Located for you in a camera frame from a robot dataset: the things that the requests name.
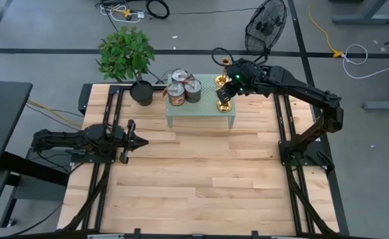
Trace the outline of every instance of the wooden tabletop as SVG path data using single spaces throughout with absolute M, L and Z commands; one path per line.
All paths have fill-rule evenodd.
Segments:
M 93 85 L 84 127 L 102 122 L 108 88 Z M 143 234 L 250 235 L 257 230 L 260 235 L 295 235 L 273 97 L 235 97 L 233 129 L 228 129 L 226 118 L 175 118 L 170 129 L 165 100 L 156 92 L 152 104 L 143 107 L 129 92 L 124 94 L 119 124 L 126 126 L 133 119 L 136 134 L 149 145 L 130 153 L 127 165 L 118 160 L 112 165 L 101 232 L 133 233 L 141 228 Z M 291 108 L 298 133 L 313 124 L 309 104 L 291 98 Z M 70 176 L 58 228 L 84 204 L 92 167 L 85 164 Z M 339 231 L 324 170 L 304 171 L 311 204 Z

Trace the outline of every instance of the white cable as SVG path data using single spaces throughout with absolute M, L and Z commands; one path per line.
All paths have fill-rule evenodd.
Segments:
M 127 7 L 125 5 L 118 5 L 116 8 L 112 8 L 112 7 L 105 8 L 102 5 L 100 5 L 100 13 L 104 16 L 109 15 L 115 21 L 119 21 L 119 22 L 123 22 L 123 23 L 138 23 L 138 22 L 140 22 L 140 20 L 141 20 L 140 18 L 137 21 L 125 21 L 125 20 L 121 20 L 121 19 L 116 19 L 114 17 L 114 11 L 117 11 L 118 13 L 122 13 L 125 10 L 127 10 Z
M 366 53 L 366 58 L 365 58 L 362 62 L 353 62 L 353 61 L 351 61 L 351 60 L 348 59 L 348 57 L 347 57 L 348 51 L 349 51 L 349 49 L 350 49 L 352 46 L 360 47 L 360 48 L 362 48 L 362 49 L 364 50 L 364 52 Z M 342 54 L 342 57 L 343 57 L 343 59 L 342 59 L 342 66 L 343 66 L 343 69 L 344 69 L 345 73 L 347 73 L 347 75 L 348 75 L 349 77 L 354 78 L 354 79 L 357 79 L 357 80 L 369 78 L 369 77 L 371 77 L 371 76 L 374 76 L 374 75 L 377 75 L 377 74 L 380 74 L 380 73 L 382 73 L 382 72 L 385 72 L 385 71 L 389 70 L 389 68 L 386 68 L 386 69 L 383 69 L 383 70 L 379 70 L 378 72 L 375 72 L 375 73 L 373 73 L 373 74 L 369 74 L 368 76 L 359 76 L 359 77 L 357 77 L 357 76 L 351 76 L 351 74 L 348 73 L 348 70 L 347 70 L 347 68 L 345 67 L 345 62 L 349 62 L 349 63 L 351 63 L 351 64 L 354 64 L 354 65 L 359 66 L 359 65 L 361 65 L 361 64 L 366 63 L 367 58 L 368 58 L 368 51 L 366 50 L 366 48 L 364 48 L 363 46 L 361 46 L 361 45 L 359 45 L 359 44 L 352 44 L 352 45 L 348 46 L 347 50 L 345 51 L 345 54 Z

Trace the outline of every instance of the black plant pot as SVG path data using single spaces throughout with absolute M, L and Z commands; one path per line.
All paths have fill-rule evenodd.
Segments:
M 145 80 L 140 80 L 131 86 L 129 94 L 140 106 L 148 106 L 153 100 L 152 84 Z

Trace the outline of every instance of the electric fan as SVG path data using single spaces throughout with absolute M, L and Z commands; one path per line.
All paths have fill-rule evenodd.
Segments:
M 271 47 L 277 42 L 286 24 L 287 11 L 283 0 L 266 0 L 245 28 L 246 50 L 261 52 L 268 59 Z

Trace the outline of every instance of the yellow cable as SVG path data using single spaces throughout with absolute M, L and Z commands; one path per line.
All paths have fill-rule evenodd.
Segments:
M 329 36 L 328 34 L 326 33 L 326 31 L 324 29 L 322 29 L 313 19 L 313 17 L 311 16 L 311 4 L 312 4 L 312 1 L 309 2 L 308 4 L 308 15 L 309 15 L 309 19 L 314 23 L 314 25 L 320 29 L 320 31 L 322 31 L 325 35 L 326 35 L 326 40 L 327 40 L 327 45 L 329 46 L 329 48 L 333 51 L 333 58 L 338 58 L 340 56 L 342 56 L 343 52 L 339 51 L 339 50 L 335 50 L 332 45 L 330 44 L 330 41 L 329 41 Z
M 36 102 L 34 102 L 34 101 L 32 101 L 32 100 L 28 100 L 28 101 L 29 101 L 30 103 L 32 103 L 32 104 L 34 104 L 34 105 L 40 107 L 40 108 L 43 108 L 43 109 L 49 111 L 50 113 L 54 114 L 55 116 L 57 116 L 57 117 L 59 117 L 60 119 L 62 119 L 63 121 L 65 121 L 66 123 L 70 123 L 71 125 L 75 125 L 75 126 L 77 126 L 77 127 L 82 127 L 81 125 L 79 125 L 79 124 L 77 124 L 77 123 L 73 123 L 73 122 L 71 122 L 71 121 L 69 121 L 69 120 L 63 118 L 63 117 L 62 117 L 61 115 L 59 115 L 58 113 L 52 111 L 50 108 L 48 108 L 48 107 L 46 107 L 46 106 L 44 106 L 44 105 L 42 105 L 42 104 L 36 103 Z

